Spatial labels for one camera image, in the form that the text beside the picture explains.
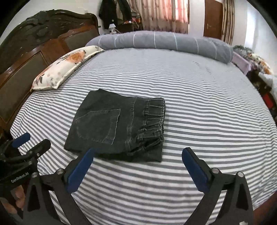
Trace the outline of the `left hand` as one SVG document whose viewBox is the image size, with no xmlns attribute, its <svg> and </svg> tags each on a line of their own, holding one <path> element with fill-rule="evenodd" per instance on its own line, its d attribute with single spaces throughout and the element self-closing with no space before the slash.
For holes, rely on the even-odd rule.
<svg viewBox="0 0 277 225">
<path fill-rule="evenodd" d="M 10 214 L 17 214 L 24 211 L 25 192 L 22 185 L 11 191 L 1 194 L 1 203 L 4 209 Z"/>
</svg>

